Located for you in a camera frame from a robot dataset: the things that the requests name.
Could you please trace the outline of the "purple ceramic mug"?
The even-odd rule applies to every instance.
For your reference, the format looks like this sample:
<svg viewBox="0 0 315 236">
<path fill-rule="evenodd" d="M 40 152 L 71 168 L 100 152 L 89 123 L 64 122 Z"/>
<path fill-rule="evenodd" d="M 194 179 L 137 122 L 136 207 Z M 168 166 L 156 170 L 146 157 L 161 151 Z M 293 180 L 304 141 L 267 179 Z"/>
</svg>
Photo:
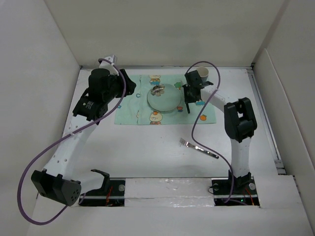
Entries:
<svg viewBox="0 0 315 236">
<path fill-rule="evenodd" d="M 200 66 L 196 69 L 202 82 L 206 82 L 209 76 L 209 70 L 206 67 Z"/>
</svg>

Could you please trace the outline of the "steel table knife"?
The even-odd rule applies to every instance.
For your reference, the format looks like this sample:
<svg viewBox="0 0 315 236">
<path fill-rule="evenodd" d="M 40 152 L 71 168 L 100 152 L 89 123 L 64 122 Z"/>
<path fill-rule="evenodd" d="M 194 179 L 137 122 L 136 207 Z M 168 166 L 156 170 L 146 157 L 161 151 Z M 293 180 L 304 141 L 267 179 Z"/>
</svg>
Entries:
<svg viewBox="0 0 315 236">
<path fill-rule="evenodd" d="M 187 112 L 188 112 L 188 114 L 190 114 L 190 107 L 189 107 L 189 103 L 186 103 L 186 107 L 187 107 Z"/>
</svg>

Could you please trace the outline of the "green cartoon print cloth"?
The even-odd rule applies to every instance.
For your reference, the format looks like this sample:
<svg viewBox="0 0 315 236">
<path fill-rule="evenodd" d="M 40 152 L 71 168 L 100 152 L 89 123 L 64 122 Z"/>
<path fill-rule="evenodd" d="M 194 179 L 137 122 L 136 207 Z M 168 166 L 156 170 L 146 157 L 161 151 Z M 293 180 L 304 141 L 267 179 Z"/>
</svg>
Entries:
<svg viewBox="0 0 315 236">
<path fill-rule="evenodd" d="M 123 99 L 116 110 L 117 125 L 193 124 L 205 105 L 197 99 L 184 103 L 183 75 L 131 75 L 136 83 L 133 95 Z"/>
</svg>

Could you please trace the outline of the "light green floral plate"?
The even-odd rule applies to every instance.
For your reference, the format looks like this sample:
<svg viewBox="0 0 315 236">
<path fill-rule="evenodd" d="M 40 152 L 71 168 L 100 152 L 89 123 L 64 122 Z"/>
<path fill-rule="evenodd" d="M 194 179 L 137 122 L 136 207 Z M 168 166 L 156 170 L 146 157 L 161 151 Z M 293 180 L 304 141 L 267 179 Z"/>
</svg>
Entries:
<svg viewBox="0 0 315 236">
<path fill-rule="evenodd" d="M 160 84 L 151 88 L 147 94 L 150 107 L 159 112 L 170 112 L 181 103 L 180 91 L 171 84 Z"/>
</svg>

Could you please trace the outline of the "steel fork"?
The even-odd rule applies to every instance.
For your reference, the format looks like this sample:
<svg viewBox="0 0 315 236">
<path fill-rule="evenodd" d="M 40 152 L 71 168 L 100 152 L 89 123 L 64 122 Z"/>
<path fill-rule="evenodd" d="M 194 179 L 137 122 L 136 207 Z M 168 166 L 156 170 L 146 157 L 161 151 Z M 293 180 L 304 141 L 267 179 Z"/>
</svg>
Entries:
<svg viewBox="0 0 315 236">
<path fill-rule="evenodd" d="M 179 139 L 179 143 L 180 143 L 180 145 L 183 145 L 183 146 L 186 146 L 186 147 L 191 148 L 193 150 L 196 150 L 196 151 L 198 151 L 200 153 L 203 153 L 203 154 L 205 154 L 207 156 L 210 156 L 210 157 L 212 157 L 214 159 L 219 159 L 218 155 L 216 155 L 214 153 L 211 153 L 211 152 L 209 152 L 207 150 L 204 150 L 204 149 L 202 149 L 202 148 L 200 148 L 200 147 L 198 147 L 196 145 L 193 145 L 190 142 L 187 142 L 186 140 L 184 140 L 183 138 Z"/>
</svg>

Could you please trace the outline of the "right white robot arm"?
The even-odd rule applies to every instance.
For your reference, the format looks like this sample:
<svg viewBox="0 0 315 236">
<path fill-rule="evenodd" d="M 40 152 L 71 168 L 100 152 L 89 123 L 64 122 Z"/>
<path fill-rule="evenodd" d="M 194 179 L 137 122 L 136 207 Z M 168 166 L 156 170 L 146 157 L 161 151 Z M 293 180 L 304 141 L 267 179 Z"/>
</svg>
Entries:
<svg viewBox="0 0 315 236">
<path fill-rule="evenodd" d="M 235 98 L 218 88 L 204 92 L 210 103 L 223 112 L 224 129 L 231 141 L 231 167 L 227 187 L 234 194 L 240 193 L 251 180 L 249 149 L 257 129 L 257 121 L 249 98 Z"/>
</svg>

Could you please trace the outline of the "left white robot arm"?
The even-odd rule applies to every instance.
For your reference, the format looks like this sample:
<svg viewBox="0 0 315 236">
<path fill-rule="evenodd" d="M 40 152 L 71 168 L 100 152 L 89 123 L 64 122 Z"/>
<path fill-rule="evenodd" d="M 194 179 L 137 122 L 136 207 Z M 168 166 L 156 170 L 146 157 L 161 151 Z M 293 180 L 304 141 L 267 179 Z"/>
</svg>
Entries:
<svg viewBox="0 0 315 236">
<path fill-rule="evenodd" d="M 99 118 L 108 111 L 108 104 L 115 98 L 132 95 L 136 88 L 124 69 L 113 75 L 104 68 L 94 69 L 85 89 L 73 110 L 67 129 L 69 138 L 62 141 L 52 158 L 41 171 L 35 170 L 31 180 L 43 197 L 64 204 L 74 205 L 81 194 L 94 190 L 99 195 L 109 191 L 109 174 L 92 169 L 86 176 L 73 174 L 88 137 L 99 125 Z"/>
</svg>

